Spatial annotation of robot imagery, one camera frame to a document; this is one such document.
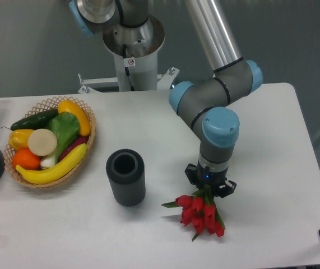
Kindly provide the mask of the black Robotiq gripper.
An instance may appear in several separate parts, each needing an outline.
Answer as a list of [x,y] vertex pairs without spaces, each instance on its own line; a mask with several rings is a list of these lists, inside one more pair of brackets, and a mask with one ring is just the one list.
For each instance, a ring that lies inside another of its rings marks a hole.
[[236,183],[232,180],[226,180],[228,168],[220,172],[207,171],[202,166],[197,167],[194,164],[188,164],[185,174],[192,185],[197,188],[203,188],[205,184],[215,188],[215,196],[225,198],[234,193]]

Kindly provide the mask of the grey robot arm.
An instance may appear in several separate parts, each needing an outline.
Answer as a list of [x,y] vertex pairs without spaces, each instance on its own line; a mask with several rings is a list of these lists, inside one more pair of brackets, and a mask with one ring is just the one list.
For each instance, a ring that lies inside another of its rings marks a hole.
[[[200,140],[198,161],[185,170],[190,183],[226,197],[236,188],[226,174],[240,126],[228,105],[258,89],[263,74],[254,61],[243,59],[218,1],[185,5],[214,74],[198,86],[189,81],[173,86],[169,104]],[[69,8],[84,34],[102,33],[120,91],[160,88],[157,53],[165,33],[149,14],[148,1],[70,1]]]

